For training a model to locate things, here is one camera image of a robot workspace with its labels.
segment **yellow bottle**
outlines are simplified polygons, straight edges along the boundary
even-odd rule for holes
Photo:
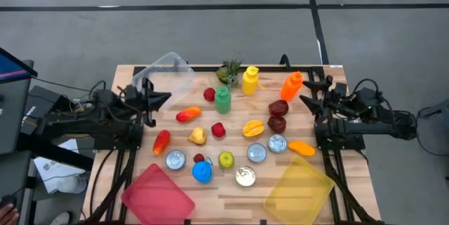
[[[254,95],[257,86],[264,89],[259,83],[259,69],[257,67],[248,67],[243,74],[243,83],[241,89],[245,95]]]

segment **orange bottle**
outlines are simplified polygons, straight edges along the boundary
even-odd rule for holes
[[[291,101],[298,90],[302,86],[302,75],[300,72],[296,71],[287,77],[286,82],[284,82],[281,97],[286,101]]]

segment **yellow plastic tray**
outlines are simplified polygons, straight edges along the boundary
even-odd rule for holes
[[[313,224],[333,187],[333,180],[303,158],[296,157],[264,206],[285,224]]]

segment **white sneaker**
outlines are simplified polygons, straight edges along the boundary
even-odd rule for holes
[[[50,225],[63,225],[70,223],[70,213],[69,212],[63,212],[60,215],[58,215],[51,223]]]

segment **green apple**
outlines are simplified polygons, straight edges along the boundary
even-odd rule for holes
[[[229,151],[223,151],[218,157],[218,161],[222,168],[230,168],[234,164],[234,156]]]

